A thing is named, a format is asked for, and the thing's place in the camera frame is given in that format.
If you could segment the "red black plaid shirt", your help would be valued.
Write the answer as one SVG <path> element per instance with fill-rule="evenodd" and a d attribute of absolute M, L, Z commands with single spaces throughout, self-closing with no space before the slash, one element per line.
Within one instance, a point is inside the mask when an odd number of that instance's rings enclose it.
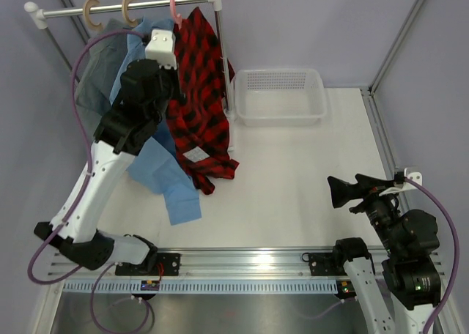
<path fill-rule="evenodd" d="M 221 44 L 212 26 L 196 7 L 174 27 L 175 56 L 185 97 L 170 100 L 166 123 L 177 160 L 196 189 L 210 195 L 210 181 L 234 179 L 239 163 L 228 153 L 229 121 L 224 113 L 224 68 Z"/>

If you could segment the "pink plastic hanger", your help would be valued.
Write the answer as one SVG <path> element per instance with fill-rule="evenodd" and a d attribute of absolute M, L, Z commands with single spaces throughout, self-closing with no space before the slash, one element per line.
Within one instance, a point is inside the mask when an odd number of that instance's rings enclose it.
<path fill-rule="evenodd" d="M 182 25 L 182 16 L 180 13 L 176 11 L 176 0 L 169 0 L 169 8 L 170 8 L 170 13 L 171 17 L 176 25 L 181 27 Z"/>

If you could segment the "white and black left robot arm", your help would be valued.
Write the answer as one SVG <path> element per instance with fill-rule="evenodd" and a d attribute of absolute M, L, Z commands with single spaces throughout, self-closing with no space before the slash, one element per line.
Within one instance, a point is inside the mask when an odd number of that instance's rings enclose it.
<path fill-rule="evenodd" d="M 103 115 L 85 165 L 64 208 L 34 234 L 80 267 L 96 270 L 117 263 L 136 274 L 157 267 L 158 249 L 138 235 L 118 236 L 97 228 L 103 209 L 124 171 L 163 120 L 168 102 L 182 98 L 177 61 L 139 59 L 120 78 L 111 109 Z"/>

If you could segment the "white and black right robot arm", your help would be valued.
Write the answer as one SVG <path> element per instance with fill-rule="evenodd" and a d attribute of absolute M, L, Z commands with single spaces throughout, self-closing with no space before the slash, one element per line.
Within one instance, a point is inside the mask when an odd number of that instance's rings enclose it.
<path fill-rule="evenodd" d="M 420 209 L 399 211 L 398 195 L 422 186 L 419 172 L 404 170 L 392 180 L 356 174 L 351 184 L 329 176 L 333 208 L 357 200 L 353 214 L 366 214 L 387 256 L 381 265 L 393 309 L 388 309 L 375 278 L 373 258 L 359 237 L 336 241 L 331 263 L 346 273 L 355 290 L 368 333 L 430 333 L 440 304 L 441 280 L 431 260 L 440 243 L 436 218 Z"/>

